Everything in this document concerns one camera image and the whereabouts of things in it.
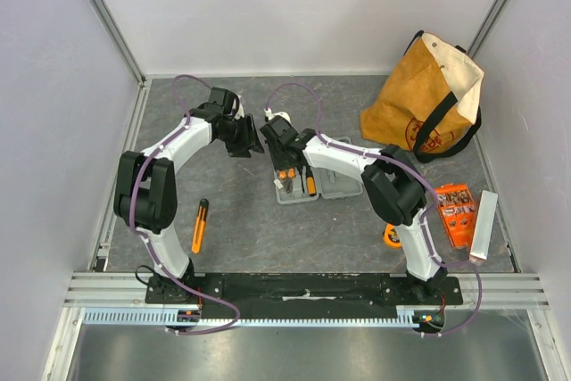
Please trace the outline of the orange handled pliers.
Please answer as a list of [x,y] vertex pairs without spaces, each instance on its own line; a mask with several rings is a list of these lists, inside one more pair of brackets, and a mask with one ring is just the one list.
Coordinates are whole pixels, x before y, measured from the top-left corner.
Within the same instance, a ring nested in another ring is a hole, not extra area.
[[290,195],[294,191],[294,180],[298,176],[296,168],[287,170],[277,170],[275,184],[276,187]]

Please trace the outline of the grey plastic tool case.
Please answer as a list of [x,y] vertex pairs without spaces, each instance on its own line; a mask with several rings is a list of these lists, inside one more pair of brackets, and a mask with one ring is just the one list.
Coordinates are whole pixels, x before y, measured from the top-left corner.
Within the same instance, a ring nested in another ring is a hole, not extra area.
[[317,201],[320,197],[326,200],[334,200],[358,196],[363,192],[363,185],[359,180],[345,176],[338,171],[318,169],[310,166],[318,193],[316,196],[309,196],[305,188],[305,167],[305,165],[302,165],[300,168],[296,168],[298,176],[294,180],[294,191],[290,195],[276,187],[276,171],[274,170],[274,185],[279,204],[309,203]]

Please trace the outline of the orange utility knife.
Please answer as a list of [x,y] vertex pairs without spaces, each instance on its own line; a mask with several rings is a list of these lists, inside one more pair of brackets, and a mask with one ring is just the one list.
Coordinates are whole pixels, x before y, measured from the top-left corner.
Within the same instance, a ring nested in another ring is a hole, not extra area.
[[199,202],[191,244],[191,252],[194,254],[198,254],[202,250],[209,205],[210,203],[206,198],[201,199]]

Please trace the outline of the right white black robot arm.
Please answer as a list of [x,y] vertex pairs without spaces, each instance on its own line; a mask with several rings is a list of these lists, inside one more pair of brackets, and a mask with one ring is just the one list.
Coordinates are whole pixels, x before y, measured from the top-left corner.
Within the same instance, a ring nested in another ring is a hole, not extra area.
[[299,132],[281,116],[267,121],[261,133],[278,171],[324,169],[359,181],[377,216],[395,227],[406,258],[410,297],[426,304],[440,294],[447,269],[428,226],[428,184],[400,147],[344,144],[310,128]]

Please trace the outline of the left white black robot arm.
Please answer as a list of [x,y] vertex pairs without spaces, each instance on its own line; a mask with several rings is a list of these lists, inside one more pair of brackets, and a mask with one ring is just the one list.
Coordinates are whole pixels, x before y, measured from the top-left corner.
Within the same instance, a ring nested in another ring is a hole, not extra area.
[[242,97],[221,87],[212,88],[208,100],[186,112],[159,142],[141,152],[126,151],[119,161],[113,211],[144,241],[155,270],[168,279],[165,292],[179,303],[193,299],[196,282],[190,277],[193,264],[174,227],[177,173],[216,140],[231,157],[250,158],[264,152]]

